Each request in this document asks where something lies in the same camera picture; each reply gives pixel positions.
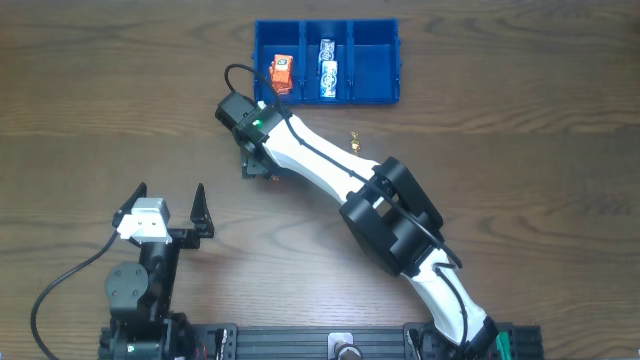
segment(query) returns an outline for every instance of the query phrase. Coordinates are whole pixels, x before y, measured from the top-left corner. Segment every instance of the gold object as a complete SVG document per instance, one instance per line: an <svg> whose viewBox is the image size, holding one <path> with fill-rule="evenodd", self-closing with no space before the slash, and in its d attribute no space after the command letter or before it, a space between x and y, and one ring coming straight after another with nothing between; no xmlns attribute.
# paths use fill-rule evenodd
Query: gold object
<svg viewBox="0 0 640 360"><path fill-rule="evenodd" d="M358 133L352 131L351 136L353 137L353 140L351 140L351 149L353 150L353 155L358 156L358 154L360 153L360 139L358 139Z"/></svg>

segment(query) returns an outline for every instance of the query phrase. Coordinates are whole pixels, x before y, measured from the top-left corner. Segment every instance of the wooden table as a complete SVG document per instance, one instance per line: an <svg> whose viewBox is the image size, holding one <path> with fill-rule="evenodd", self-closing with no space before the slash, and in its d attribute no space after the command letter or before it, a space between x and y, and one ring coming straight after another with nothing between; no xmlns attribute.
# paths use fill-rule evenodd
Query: wooden table
<svg viewBox="0 0 640 360"><path fill-rule="evenodd" d="M0 352L42 359L29 312L95 253L145 181L186 226L198 182L216 237L184 251L173 309L195 322L399 325L430 313L359 250L308 181L242 180L213 116L251 64L256 18L400 21L391 107L296 108L361 156L405 162L446 217L459 276L496 321L539 324L547 357L640 347L640 6L621 1L0 3ZM247 74L234 83L251 94ZM47 297L64 359L95 358L116 245Z"/></svg>

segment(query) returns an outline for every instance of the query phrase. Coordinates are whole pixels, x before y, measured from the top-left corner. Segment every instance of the green tape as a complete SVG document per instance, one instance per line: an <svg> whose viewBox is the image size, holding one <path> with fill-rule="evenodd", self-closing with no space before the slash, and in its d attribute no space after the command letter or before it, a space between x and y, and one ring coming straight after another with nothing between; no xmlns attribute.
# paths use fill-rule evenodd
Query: green tape
<svg viewBox="0 0 640 360"><path fill-rule="evenodd" d="M511 360L511 345L509 344L509 333L501 332L496 338L496 347L500 351L502 360Z"/></svg>

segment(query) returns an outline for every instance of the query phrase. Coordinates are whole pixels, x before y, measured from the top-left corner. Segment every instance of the divided container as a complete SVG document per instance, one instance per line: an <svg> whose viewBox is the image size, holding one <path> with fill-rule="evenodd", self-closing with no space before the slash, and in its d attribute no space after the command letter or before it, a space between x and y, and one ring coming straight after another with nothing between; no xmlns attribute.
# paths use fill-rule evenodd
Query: divided container
<svg viewBox="0 0 640 360"><path fill-rule="evenodd" d="M320 97L320 39L335 41L335 98ZM269 79L275 54L293 56L293 90L286 104L392 104L400 97L400 39L397 19L257 20L254 67ZM254 78L256 100L273 101Z"/></svg>

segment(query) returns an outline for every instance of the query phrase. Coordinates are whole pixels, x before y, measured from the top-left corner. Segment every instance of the blue and white package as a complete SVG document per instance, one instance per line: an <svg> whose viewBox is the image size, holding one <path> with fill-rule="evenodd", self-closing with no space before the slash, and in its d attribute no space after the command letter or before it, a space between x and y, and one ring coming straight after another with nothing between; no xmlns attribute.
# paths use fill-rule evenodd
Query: blue and white package
<svg viewBox="0 0 640 360"><path fill-rule="evenodd" d="M338 84L338 62L335 60L322 62L320 77L320 97L335 98Z"/></svg>
<svg viewBox="0 0 640 360"><path fill-rule="evenodd" d="M331 39L320 40L320 50L318 51L318 75L322 73L322 62L333 60L336 50L336 42Z"/></svg>

